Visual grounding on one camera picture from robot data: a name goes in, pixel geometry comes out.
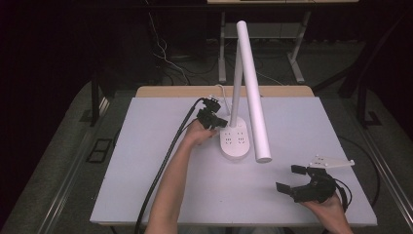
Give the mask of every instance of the human arm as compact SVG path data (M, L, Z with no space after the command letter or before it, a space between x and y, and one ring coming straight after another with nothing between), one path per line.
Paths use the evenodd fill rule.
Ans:
M336 193L323 203L316 201L301 203L310 209L321 224L332 234L353 234L347 222L340 198Z
M162 176L146 228L146 234L170 234L177 232L177 220L185 192L188 163L192 148L212 137L216 130L206 130L195 120L186 131L176 152Z

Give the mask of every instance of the electrical outlet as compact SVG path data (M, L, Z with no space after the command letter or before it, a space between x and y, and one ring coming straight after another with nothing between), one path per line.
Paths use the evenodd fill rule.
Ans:
M221 129L221 148L224 156L232 161L241 160L249 150L249 137L245 121L238 117L236 127Z

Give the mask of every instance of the wire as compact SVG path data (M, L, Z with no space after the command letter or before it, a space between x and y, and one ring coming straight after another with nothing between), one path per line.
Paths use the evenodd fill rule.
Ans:
M118 234L118 232L116 232L115 227L114 226L110 226L110 230L112 230L113 234Z
M259 76L262 76L262 77L264 77L264 78L267 78L267 79L269 79L269 80L272 80L272 81L275 81L277 84L279 84L279 85L284 85L283 83L281 83L280 81L278 81L278 80L276 80L276 79L273 79L273 78L271 78L271 77L268 77L268 76L266 76L266 75L264 75L264 74L261 74L261 73L259 73L258 71L255 71L256 73L257 73L257 75L259 75Z
M191 74L204 75L204 74L210 73L210 72L213 70L213 68L216 66L217 63L218 63L218 59L214 59L214 63L213 63L213 65L212 65L211 68L209 68L209 69L206 70L206 71L199 71L199 72L191 71L191 70L189 70L188 68L186 68L186 67L184 67L184 66L181 66L181 68L183 68L184 70L188 71L188 72L191 73Z
M227 96L225 95L225 88L222 85L215 85L215 86L221 87L222 96L224 96L225 106L227 107L228 115L231 115L231 109L227 101Z
M198 118L193 119L193 120L191 121L191 123L187 124L187 125L185 126L185 128L182 129L181 134L182 134L183 132L185 132L185 130L186 130L192 123L194 123L194 121L196 121L197 119L198 119Z
M161 69L161 71L162 73L164 73L164 75L168 76L168 78L170 79L170 85L173 86L174 85L173 78L169 74L167 74L163 69Z
M165 165L167 164L168 160L169 160L169 156L172 152L172 150L174 149L176 142L178 141L179 137L181 136L184 126L186 125L186 123L188 122L189 117L192 115L192 113L195 110L195 106L198 104L198 102L200 102L201 100L203 100L203 98L199 98L197 101L195 101L194 105L192 105L192 107L190 108L190 110L188 111L188 113L185 116L185 119L182 121L181 125L179 126L178 131L176 132L175 137L172 140L172 143L169 146L169 150L167 152L167 155L165 156L164 161L162 162L162 165L160 167L160 169L158 170L158 173L156 174L151 187L148 190L148 193L146 194L145 200L143 201L142 207L140 208L140 212L139 212L139 216L137 218L136 221L136 225L134 227L134 234L139 234L139 227L140 224L142 222L143 219L143 214L145 213L146 210L146 206L148 205L149 199L152 196L152 193L161 177L161 174L163 173L164 169L165 169Z
M193 75L193 76L188 76L188 77L191 77L191 78L197 78L197 77L198 77L198 78L200 78L201 80L205 81L208 86L210 86L209 80L208 80L206 77L204 77L204 76L201 76L201 75Z
M343 207L345 208L345 209L344 209L344 212L345 212L346 209L347 209L347 207L348 207L348 206L352 203L352 201L353 201L353 193L352 193L352 190L350 190L349 186L347 186L347 184L345 184L345 183L344 183L343 181L341 181L340 179L334 178L334 180L336 180L336 181L340 182L341 184L343 184L343 185L347 188L347 190L349 191L350 200L347 202L347 204L343 204Z
M258 63L255 65L256 70L259 70L264 67L264 62L261 60L261 58L257 58L257 57L252 57L252 58L254 60L254 64L255 62Z
M371 201L370 205L371 207L374 207L377 203L377 200L379 199L379 194L380 194L380 187L381 187L381 179L380 179L380 174L379 174L379 169L377 168L376 164L374 164L373 159L371 158L370 154L363 149L359 144L355 143L354 141L345 138L343 136L338 136L339 138L353 144L355 147L357 147L359 150L361 150L368 158L368 160L370 161L371 165L373 166L374 172L376 174L376 182L377 182L377 188L376 188L376 193L374 194L374 198Z
M179 69L179 70L182 72L182 76L183 76L183 77L185 78L185 80L186 80L186 84L185 84L185 85L191 85L191 82L189 81L188 77L186 77L185 72L183 71L183 69L180 68L180 67L179 67L178 65L176 65L175 63L173 63L173 62L171 62L171 61L169 61L169 60L167 59L167 46L168 46L168 44L167 44L167 42L166 42L164 39L161 38L161 40L164 42L165 46L162 47L162 46L160 45L160 37L159 37L158 32L157 32L157 30L156 30L156 28L155 28L155 23L154 23L154 21L153 21L152 14L149 12L149 13L148 13L148 16L149 16L149 19L150 19L150 21L151 21L152 29L153 29L153 31L154 31L154 33L155 33L156 44L157 44L158 47L161 49L161 52L162 52L162 54L163 54L162 56L159 56L159 55L156 55L155 53L153 53L153 55L154 55L155 57L159 58L159 59L164 60L164 61L167 62L168 64L173 65L173 66L176 67L177 69Z
M177 71L178 73L180 73L179 70L177 70L177 69L175 69L175 68L173 68L173 67L171 67L171 66L165 66L165 68L170 69L170 70L174 70L174 71ZM179 76L177 76L177 78L178 78L180 81L182 81L182 83L184 83L184 85L191 85L191 82L189 81L189 79L187 78L186 75L184 76L185 80L182 80L182 78L180 78Z
M234 61L234 60L231 59L231 58L225 57L225 61L226 61L231 67L235 68L234 64L232 64L232 63L230 62L230 60L231 60L231 61ZM276 80L276 79L273 79L273 78L271 78L271 77L269 77L269 76L266 76L266 75L264 75L264 74L262 74L262 73L259 73L258 71L255 71L255 73L256 73L257 75L259 75L259 76L262 76L262 77L266 78L266 79L272 80L272 81L278 83L279 85L284 86L283 83L281 83L280 81L278 81L278 80Z

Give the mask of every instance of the forearm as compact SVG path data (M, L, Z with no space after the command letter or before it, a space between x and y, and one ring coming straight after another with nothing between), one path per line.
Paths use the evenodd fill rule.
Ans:
M353 234L344 216L318 215L318 219L331 234Z
M176 230L192 144L183 140L165 169L149 216L147 232L157 227Z

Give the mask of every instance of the table surface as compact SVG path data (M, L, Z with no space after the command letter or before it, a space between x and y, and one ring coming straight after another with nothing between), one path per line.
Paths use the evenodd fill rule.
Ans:
M347 159L346 155L322 104L310 88L276 86L260 87L260 90L273 161L257 164L252 144L245 159L231 162L222 156L219 136L195 148L179 223L222 226L319 224L309 210L277 192L276 182L305 185L310 178L292 174L291 165L307 166L317 154L338 159ZM232 88L225 87L225 91L230 101ZM135 224L147 190L180 122L197 98L209 95L222 97L222 90L217 86L142 87L138 90L101 185L91 222ZM221 117L226 114L225 107L217 113ZM240 100L239 116L249 123L245 97ZM377 218L352 168L327 172L352 189L354 198L347 211L349 223L352 226L376 225ZM143 223L147 222L153 197Z

